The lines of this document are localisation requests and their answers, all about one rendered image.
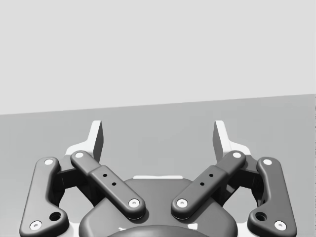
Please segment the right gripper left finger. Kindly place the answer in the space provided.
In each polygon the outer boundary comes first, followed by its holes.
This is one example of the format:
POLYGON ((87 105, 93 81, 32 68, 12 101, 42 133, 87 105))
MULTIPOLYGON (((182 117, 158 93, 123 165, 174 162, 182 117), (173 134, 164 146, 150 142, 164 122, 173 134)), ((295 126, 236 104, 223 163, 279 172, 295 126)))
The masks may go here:
POLYGON ((62 159, 39 159, 32 175, 19 228, 22 237, 60 237, 70 228, 60 201, 65 190, 78 187, 93 205, 106 198, 129 220, 142 218, 145 201, 107 166, 100 164, 104 144, 102 122, 95 120, 85 141, 68 147, 62 159))

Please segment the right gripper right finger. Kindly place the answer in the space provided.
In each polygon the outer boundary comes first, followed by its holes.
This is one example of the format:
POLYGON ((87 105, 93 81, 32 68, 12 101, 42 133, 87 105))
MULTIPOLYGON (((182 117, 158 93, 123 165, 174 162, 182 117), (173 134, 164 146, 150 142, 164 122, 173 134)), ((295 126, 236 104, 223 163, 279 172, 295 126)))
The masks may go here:
POLYGON ((251 190, 257 207, 246 226, 257 237, 295 237, 297 226, 281 163, 276 158, 254 159, 245 145, 231 141, 225 123, 214 123, 213 147, 217 163, 202 172, 171 203, 179 220, 192 217, 209 199, 223 205, 239 188, 251 190))

